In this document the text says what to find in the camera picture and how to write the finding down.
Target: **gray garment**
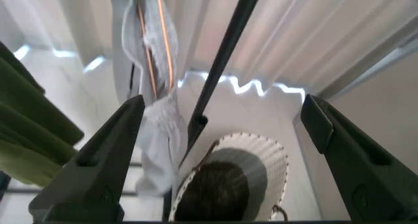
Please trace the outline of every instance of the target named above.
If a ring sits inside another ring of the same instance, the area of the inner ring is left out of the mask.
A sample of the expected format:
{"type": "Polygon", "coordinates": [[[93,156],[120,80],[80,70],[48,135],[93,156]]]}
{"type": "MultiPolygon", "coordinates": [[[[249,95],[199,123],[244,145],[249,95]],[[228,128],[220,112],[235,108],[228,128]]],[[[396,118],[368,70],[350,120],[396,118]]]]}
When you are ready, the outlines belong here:
{"type": "Polygon", "coordinates": [[[137,182],[139,195],[162,195],[178,179],[178,167],[187,148],[187,129],[178,110],[176,58],[178,41],[168,12],[164,13],[173,65],[174,86],[169,92],[169,66],[163,40],[157,0],[139,0],[144,13],[146,35],[142,36],[137,15],[138,0],[112,0],[114,78],[118,99],[124,102],[135,94],[144,97],[146,109],[136,146],[142,150],[144,175],[137,182]],[[145,45],[155,62],[157,98],[154,99],[145,45]],[[131,67],[135,65],[133,86],[129,91],[131,67]]]}

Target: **green towel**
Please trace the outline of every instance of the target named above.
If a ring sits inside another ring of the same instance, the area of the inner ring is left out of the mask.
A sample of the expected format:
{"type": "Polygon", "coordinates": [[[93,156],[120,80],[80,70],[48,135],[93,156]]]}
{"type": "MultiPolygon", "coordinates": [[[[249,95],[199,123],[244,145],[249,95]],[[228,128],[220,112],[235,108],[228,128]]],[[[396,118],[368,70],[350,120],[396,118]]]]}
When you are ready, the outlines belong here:
{"type": "Polygon", "coordinates": [[[0,43],[0,170],[41,187],[76,154],[73,146],[84,136],[43,93],[0,43]]]}

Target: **white wall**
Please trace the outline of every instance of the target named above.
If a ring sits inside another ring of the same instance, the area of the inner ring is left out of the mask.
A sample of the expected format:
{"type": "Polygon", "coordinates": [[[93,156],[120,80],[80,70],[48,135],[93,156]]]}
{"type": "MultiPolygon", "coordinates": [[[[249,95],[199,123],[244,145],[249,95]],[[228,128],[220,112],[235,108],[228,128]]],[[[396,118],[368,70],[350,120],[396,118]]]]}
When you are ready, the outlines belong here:
{"type": "MultiPolygon", "coordinates": [[[[415,173],[418,173],[417,66],[418,52],[414,52],[330,101],[415,173]]],[[[349,219],[327,162],[312,144],[300,118],[295,119],[295,129],[323,219],[349,219]]]]}

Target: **orange trim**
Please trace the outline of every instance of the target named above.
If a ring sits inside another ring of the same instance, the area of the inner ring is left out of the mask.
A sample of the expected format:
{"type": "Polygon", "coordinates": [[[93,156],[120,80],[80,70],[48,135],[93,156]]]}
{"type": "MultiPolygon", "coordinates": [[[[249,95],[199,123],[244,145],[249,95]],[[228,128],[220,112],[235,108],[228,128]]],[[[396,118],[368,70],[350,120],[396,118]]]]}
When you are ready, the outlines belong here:
{"type": "Polygon", "coordinates": [[[167,37],[167,29],[165,27],[165,20],[164,20],[164,13],[163,13],[163,3],[161,2],[161,0],[158,0],[158,10],[159,10],[159,18],[161,20],[161,28],[163,29],[165,50],[167,51],[167,62],[169,63],[169,70],[170,70],[169,93],[170,93],[171,89],[172,89],[173,73],[172,73],[172,63],[171,63],[169,38],[167,37]]]}
{"type": "MultiPolygon", "coordinates": [[[[138,3],[138,14],[139,14],[139,19],[141,21],[142,36],[144,37],[145,36],[145,22],[144,22],[144,17],[142,15],[142,11],[141,11],[141,7],[139,3],[138,3]]],[[[148,68],[150,69],[150,75],[151,75],[152,91],[154,92],[155,99],[157,99],[157,88],[155,86],[155,77],[154,77],[154,72],[152,69],[150,48],[148,48],[147,46],[145,48],[146,48],[146,59],[148,60],[148,68]]]]}

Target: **black pole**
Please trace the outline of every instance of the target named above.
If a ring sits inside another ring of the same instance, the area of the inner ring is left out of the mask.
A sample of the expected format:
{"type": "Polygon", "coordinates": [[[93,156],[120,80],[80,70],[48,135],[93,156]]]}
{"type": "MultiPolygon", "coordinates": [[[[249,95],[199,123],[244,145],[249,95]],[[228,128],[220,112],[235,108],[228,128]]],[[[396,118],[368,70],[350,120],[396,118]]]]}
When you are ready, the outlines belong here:
{"type": "Polygon", "coordinates": [[[199,96],[199,100],[197,101],[195,110],[193,111],[193,115],[190,119],[187,128],[189,138],[186,155],[195,144],[197,138],[207,123],[207,120],[203,121],[204,124],[201,123],[201,119],[204,117],[203,111],[215,90],[216,84],[219,82],[219,78],[221,78],[222,72],[228,63],[229,58],[234,52],[234,48],[238,43],[238,40],[240,39],[240,36],[256,4],[257,0],[239,0],[236,5],[233,17],[229,22],[225,35],[223,36],[221,46],[217,51],[214,63],[210,68],[208,78],[204,83],[201,95],[199,96]]]}

